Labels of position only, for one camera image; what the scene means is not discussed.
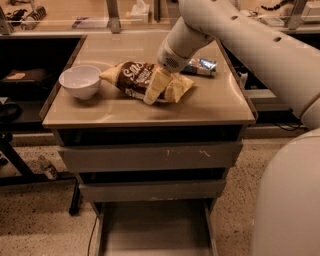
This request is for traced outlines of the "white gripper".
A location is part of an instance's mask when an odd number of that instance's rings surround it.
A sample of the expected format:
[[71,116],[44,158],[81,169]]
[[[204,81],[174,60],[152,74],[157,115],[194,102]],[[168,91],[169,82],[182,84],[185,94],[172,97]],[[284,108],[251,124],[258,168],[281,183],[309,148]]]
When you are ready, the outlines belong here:
[[166,88],[164,99],[171,103],[177,103],[184,94],[186,82],[183,76],[176,76],[172,80],[171,73],[182,71],[188,64],[189,58],[177,55],[171,49],[168,41],[164,40],[159,47],[157,60],[162,68],[157,69],[151,76],[143,101],[146,104],[152,105]]

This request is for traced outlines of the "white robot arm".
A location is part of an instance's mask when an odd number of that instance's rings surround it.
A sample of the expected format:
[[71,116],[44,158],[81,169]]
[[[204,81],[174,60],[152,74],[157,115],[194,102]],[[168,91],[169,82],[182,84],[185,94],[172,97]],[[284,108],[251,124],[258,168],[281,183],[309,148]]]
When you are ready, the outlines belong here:
[[320,51],[244,16],[229,0],[180,0],[179,10],[145,103],[154,103],[199,49],[220,40],[308,129],[262,175],[250,255],[320,256]]

